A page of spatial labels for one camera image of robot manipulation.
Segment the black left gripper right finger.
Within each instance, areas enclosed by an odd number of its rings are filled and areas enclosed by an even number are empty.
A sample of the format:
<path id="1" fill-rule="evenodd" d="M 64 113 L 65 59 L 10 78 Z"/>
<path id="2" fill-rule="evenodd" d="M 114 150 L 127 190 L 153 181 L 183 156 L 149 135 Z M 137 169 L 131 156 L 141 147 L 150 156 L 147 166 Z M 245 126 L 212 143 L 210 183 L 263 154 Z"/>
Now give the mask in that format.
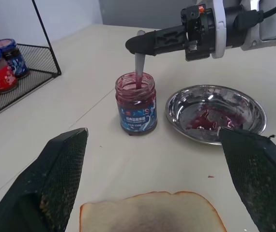
<path id="1" fill-rule="evenodd" d="M 234 187 L 259 232 L 276 232 L 276 145 L 271 137 L 220 128 Z"/>

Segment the open blueberry jam jar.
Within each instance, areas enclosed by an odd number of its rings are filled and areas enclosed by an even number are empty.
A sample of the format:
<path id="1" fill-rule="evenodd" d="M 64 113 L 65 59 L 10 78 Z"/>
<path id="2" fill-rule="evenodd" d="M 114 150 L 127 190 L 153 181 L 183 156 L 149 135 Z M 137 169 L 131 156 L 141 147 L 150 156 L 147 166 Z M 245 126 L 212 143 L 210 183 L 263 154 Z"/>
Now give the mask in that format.
<path id="1" fill-rule="evenodd" d="M 141 88 L 136 88 L 136 74 L 120 76 L 115 83 L 116 102 L 121 128 L 131 136 L 145 135 L 157 126 L 155 81 L 147 73 L 142 76 Z"/>

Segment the jam-smeared steel bowl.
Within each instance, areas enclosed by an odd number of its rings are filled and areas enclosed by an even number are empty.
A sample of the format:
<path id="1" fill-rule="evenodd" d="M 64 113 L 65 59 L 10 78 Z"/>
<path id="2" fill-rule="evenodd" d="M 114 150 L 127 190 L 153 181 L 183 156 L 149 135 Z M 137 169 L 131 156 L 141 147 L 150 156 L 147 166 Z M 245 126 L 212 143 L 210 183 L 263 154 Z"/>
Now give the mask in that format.
<path id="1" fill-rule="evenodd" d="M 166 103 L 165 113 L 176 131 L 210 145 L 221 144 L 221 127 L 261 134 L 267 126 L 266 113 L 257 101 L 217 85 L 196 85 L 175 92 Z"/>

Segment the white bread slice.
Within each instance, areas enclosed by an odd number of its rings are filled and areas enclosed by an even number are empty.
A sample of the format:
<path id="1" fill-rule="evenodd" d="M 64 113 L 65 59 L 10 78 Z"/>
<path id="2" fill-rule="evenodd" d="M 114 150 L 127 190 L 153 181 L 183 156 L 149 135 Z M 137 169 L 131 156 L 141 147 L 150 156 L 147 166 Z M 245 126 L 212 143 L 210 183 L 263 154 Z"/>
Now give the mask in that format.
<path id="1" fill-rule="evenodd" d="M 79 232 L 227 232 L 203 196 L 188 191 L 149 192 L 80 207 Z"/>

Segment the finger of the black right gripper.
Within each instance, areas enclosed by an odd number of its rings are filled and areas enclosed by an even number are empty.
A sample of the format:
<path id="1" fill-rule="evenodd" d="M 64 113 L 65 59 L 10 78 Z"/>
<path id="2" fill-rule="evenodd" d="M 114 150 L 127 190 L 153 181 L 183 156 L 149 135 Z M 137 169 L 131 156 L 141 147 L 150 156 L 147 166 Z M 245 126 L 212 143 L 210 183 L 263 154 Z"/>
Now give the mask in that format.
<path id="1" fill-rule="evenodd" d="M 184 50 L 184 43 L 184 32 L 158 30 L 129 39 L 125 47 L 132 54 L 156 56 Z"/>
<path id="2" fill-rule="evenodd" d="M 186 33 L 186 29 L 184 25 L 179 25 L 171 28 L 155 30 L 155 34 L 184 34 Z"/>

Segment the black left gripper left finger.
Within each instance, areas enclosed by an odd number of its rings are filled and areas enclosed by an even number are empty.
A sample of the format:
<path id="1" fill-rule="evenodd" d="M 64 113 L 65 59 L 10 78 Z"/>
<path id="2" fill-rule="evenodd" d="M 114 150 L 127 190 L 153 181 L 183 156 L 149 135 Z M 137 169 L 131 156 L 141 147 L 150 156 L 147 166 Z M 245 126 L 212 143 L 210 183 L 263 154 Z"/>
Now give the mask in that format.
<path id="1" fill-rule="evenodd" d="M 79 128 L 48 141 L 0 201 L 0 232 L 65 232 L 88 136 Z"/>

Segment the closed blue label jam jar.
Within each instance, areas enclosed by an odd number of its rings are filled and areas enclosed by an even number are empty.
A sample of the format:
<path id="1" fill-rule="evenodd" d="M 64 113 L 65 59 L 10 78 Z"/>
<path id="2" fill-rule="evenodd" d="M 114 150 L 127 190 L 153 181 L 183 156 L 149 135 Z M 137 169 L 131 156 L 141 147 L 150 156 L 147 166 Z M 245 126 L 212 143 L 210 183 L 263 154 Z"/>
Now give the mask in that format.
<path id="1" fill-rule="evenodd" d="M 29 69 L 14 39 L 0 40 L 0 52 L 17 79 L 25 78 L 29 74 Z"/>

